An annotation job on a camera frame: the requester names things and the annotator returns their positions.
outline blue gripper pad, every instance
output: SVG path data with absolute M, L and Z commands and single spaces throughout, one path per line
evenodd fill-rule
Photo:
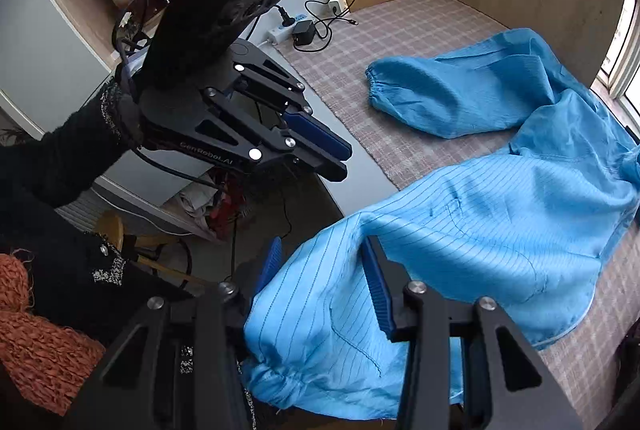
M 267 249 L 267 255 L 264 259 L 264 265 L 262 271 L 255 283 L 255 293 L 257 295 L 264 287 L 276 276 L 276 273 L 280 269 L 282 264 L 282 240 L 279 236 L 275 237 L 269 248 Z
M 380 326 L 380 330 L 391 339 L 392 334 L 396 330 L 391 293 L 386 285 L 382 269 L 378 264 L 378 258 L 369 241 L 369 237 L 365 238 L 360 245 L 360 257 L 362 259 L 362 267 L 364 268 L 367 285 L 369 285 L 369 293 L 371 294 L 378 325 Z
M 311 143 L 319 146 L 338 161 L 347 161 L 351 157 L 351 145 L 337 137 L 327 128 L 321 128 L 310 119 L 299 113 L 284 112 L 282 119 L 287 122 L 291 130 L 305 137 Z

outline wooden chair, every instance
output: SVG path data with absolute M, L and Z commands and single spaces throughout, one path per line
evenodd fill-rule
M 122 251 L 124 244 L 124 225 L 120 216 L 113 210 L 104 212 L 100 219 L 95 223 L 95 233 L 100 233 L 106 237 L 107 240 L 114 245 L 118 251 Z M 179 237 L 174 235 L 139 235 L 136 237 L 136 248 L 155 248 L 161 244 L 175 244 L 178 242 Z M 138 255 L 137 263 L 143 266 L 157 269 L 160 272 L 167 273 L 168 275 L 175 276 L 182 280 L 188 280 L 189 282 L 197 283 L 200 285 L 210 285 L 210 282 L 198 278 L 196 276 L 185 274 L 177 269 L 172 269 L 162 264 L 158 264 L 155 260 L 151 260 L 143 255 Z

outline blue jacket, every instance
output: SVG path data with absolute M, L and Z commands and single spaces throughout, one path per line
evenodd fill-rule
M 640 197 L 633 140 L 529 29 L 437 58 L 384 58 L 367 77 L 373 106 L 436 136 L 520 129 L 498 152 L 322 230 L 257 296 L 245 325 L 251 392 L 351 419 L 396 416 L 406 361 L 406 344 L 378 327 L 357 254 L 364 236 L 447 298 L 497 299 L 542 348 L 588 311 Z

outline electrical outlet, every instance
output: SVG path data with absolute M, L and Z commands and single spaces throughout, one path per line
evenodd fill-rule
M 340 15 L 345 10 L 344 0 L 330 0 L 327 4 L 329 16 Z
M 291 31 L 296 26 L 298 22 L 301 20 L 306 20 L 306 14 L 300 13 L 296 15 L 296 23 L 284 27 L 282 24 L 274 29 L 267 31 L 267 42 L 270 42 L 273 45 L 281 44 L 285 40 L 291 37 Z

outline orange knit fabric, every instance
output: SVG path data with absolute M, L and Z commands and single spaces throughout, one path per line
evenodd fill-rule
M 64 415 L 104 347 L 28 313 L 29 296 L 22 262 L 0 254 L 0 361 L 25 399 Z

